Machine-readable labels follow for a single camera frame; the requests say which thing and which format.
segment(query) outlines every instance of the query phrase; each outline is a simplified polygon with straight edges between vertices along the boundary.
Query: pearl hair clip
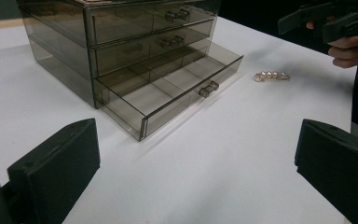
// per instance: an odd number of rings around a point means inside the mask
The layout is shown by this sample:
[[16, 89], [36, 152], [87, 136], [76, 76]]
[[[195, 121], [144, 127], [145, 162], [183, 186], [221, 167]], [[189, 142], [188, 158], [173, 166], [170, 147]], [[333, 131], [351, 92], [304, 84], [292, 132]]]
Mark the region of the pearl hair clip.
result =
[[254, 77], [253, 80], [256, 82], [264, 82], [266, 80], [289, 80], [290, 76], [281, 72], [261, 72], [261, 73], [257, 73]]

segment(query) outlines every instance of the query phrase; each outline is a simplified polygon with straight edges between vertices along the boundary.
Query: white tabletop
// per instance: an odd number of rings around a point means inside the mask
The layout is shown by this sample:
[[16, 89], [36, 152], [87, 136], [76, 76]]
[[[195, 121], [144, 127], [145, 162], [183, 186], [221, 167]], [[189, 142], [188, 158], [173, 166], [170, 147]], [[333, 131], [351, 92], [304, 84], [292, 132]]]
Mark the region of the white tabletop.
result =
[[[0, 29], [0, 184], [60, 128], [96, 118], [101, 168], [64, 223], [342, 224], [294, 158], [303, 119], [350, 129], [354, 69], [222, 18], [213, 42], [244, 55], [238, 73], [137, 142], [36, 63], [22, 26]], [[292, 78], [253, 81], [261, 71]]]

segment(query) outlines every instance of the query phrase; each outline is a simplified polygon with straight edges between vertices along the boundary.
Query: black device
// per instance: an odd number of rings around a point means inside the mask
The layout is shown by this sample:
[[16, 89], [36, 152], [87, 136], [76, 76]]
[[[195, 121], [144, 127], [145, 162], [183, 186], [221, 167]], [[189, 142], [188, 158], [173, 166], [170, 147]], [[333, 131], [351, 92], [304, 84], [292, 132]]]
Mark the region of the black device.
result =
[[352, 224], [358, 224], [358, 137], [338, 127], [304, 119], [297, 172]]
[[95, 119], [69, 124], [7, 168], [0, 224], [59, 224], [100, 168]]
[[[334, 17], [334, 20], [327, 21], [328, 17]], [[321, 36], [324, 43], [358, 35], [358, 0], [312, 1], [280, 18], [279, 34], [283, 35], [308, 21], [314, 22], [314, 36]]]

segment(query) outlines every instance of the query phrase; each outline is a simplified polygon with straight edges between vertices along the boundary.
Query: hand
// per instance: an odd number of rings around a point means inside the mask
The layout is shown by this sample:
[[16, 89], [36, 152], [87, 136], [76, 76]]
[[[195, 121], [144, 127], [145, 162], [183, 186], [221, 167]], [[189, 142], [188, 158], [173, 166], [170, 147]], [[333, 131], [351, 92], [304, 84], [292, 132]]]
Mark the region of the hand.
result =
[[[307, 23], [307, 28], [313, 29], [313, 22]], [[358, 36], [343, 37], [328, 43], [331, 48], [328, 55], [334, 57], [333, 65], [350, 68], [358, 65]]]

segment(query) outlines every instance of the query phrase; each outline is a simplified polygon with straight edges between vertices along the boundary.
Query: clear plastic drawer organizer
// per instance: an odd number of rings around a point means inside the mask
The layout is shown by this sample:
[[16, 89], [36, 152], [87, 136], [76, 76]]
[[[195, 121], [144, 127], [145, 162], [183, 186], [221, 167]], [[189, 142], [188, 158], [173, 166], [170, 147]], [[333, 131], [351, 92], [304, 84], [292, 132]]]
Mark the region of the clear plastic drawer organizer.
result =
[[35, 59], [141, 141], [237, 72], [211, 42], [220, 1], [18, 4]]

